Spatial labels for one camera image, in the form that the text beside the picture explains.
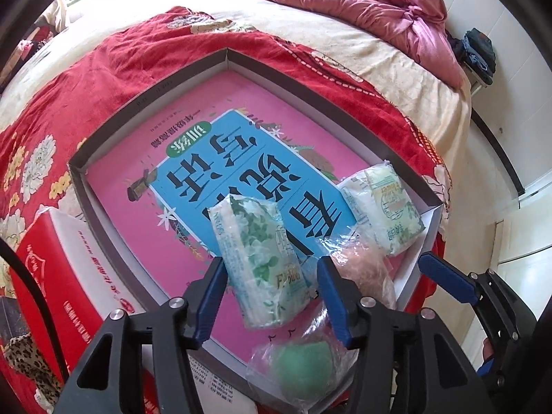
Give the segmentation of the person's right hand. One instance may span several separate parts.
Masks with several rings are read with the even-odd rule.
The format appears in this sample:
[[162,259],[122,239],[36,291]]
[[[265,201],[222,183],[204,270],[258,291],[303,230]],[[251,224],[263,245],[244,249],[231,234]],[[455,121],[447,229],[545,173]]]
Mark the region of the person's right hand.
[[494,351],[488,337],[483,342],[482,356],[483,363],[477,369],[477,374],[479,376],[487,374],[490,371],[490,368],[492,368],[492,364],[494,362]]

